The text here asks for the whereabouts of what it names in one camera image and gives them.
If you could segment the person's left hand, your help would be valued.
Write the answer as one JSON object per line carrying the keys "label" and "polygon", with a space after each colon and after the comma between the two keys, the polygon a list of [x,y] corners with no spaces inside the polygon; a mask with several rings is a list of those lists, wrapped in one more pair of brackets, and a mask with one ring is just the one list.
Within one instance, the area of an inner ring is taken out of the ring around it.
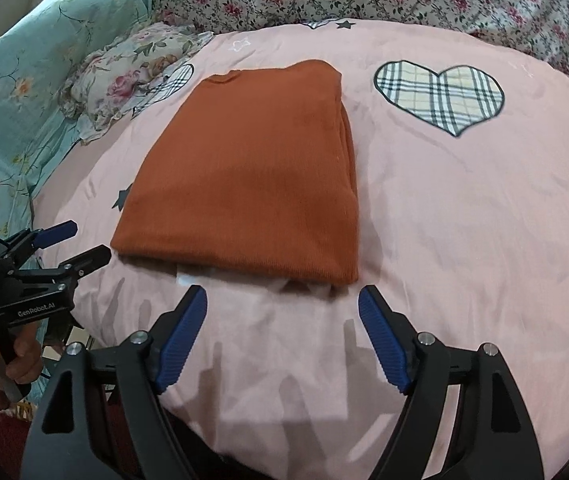
{"label": "person's left hand", "polygon": [[42,346],[37,339],[39,323],[23,325],[16,333],[13,351],[4,356],[0,351],[0,362],[4,362],[4,376],[19,385],[31,384],[42,372]]}

